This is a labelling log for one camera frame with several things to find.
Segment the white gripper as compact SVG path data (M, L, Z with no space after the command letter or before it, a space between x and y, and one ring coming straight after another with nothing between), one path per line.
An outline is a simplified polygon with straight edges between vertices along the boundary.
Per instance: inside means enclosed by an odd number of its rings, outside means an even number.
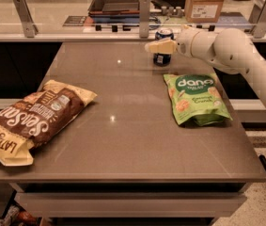
M153 54L172 55L176 50L185 57L205 59L208 53L207 32L188 24L181 25L176 41L170 38L155 40L145 45L145 50Z

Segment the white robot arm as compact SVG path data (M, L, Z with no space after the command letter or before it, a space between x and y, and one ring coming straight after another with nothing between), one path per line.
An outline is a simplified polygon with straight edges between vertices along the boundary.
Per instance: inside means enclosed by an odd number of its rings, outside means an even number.
M224 73L239 73L266 107L266 59L238 28L211 32L184 25L175 40L165 38L145 45L150 53L193 57Z

